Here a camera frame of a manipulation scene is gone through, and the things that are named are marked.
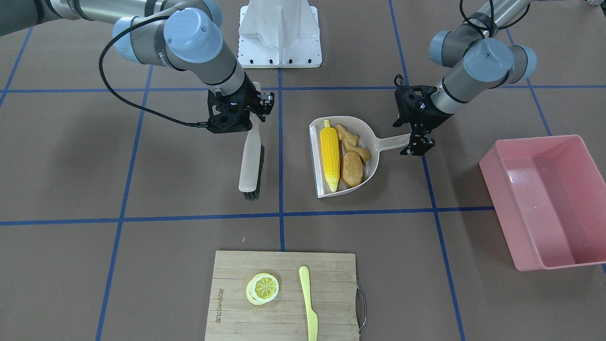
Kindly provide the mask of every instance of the yellow corn cob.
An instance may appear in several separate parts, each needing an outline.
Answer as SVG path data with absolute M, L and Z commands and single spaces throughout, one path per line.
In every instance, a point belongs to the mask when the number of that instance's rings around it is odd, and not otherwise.
M 339 151 L 339 135 L 335 128 L 330 127 L 329 120 L 324 120 L 324 128 L 320 131 L 320 146 L 324 178 L 331 192 L 336 192 L 341 173 L 341 153 Z

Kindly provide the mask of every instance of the lemon slice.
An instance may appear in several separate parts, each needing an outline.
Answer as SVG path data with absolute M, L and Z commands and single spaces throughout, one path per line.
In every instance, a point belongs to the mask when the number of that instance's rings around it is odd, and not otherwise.
M 279 288 L 276 277 L 262 272 L 254 276 L 246 286 L 246 298 L 254 305 L 263 305 L 276 298 Z

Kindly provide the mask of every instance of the pink plastic container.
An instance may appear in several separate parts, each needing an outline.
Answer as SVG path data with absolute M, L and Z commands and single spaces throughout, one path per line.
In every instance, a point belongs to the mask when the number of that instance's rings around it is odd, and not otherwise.
M 480 168 L 516 269 L 606 263 L 606 184 L 579 136 L 499 140 Z

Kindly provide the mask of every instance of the yellow knife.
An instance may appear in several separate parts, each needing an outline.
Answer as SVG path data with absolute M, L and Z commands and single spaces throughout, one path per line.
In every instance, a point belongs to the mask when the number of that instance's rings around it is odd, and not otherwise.
M 309 269 L 306 266 L 299 268 L 299 279 L 305 299 L 305 312 L 307 313 L 307 335 L 309 341 L 318 339 L 318 315 L 311 308 L 311 286 L 309 283 Z

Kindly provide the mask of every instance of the cutting board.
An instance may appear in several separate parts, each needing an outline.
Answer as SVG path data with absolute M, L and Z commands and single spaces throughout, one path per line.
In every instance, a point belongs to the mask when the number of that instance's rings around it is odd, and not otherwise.
M 315 252 L 217 251 L 208 306 L 206 341 L 307 341 L 299 268 L 310 272 L 311 305 L 319 341 L 359 341 L 356 256 Z M 274 275 L 280 289 L 264 305 L 246 299 L 258 273 Z

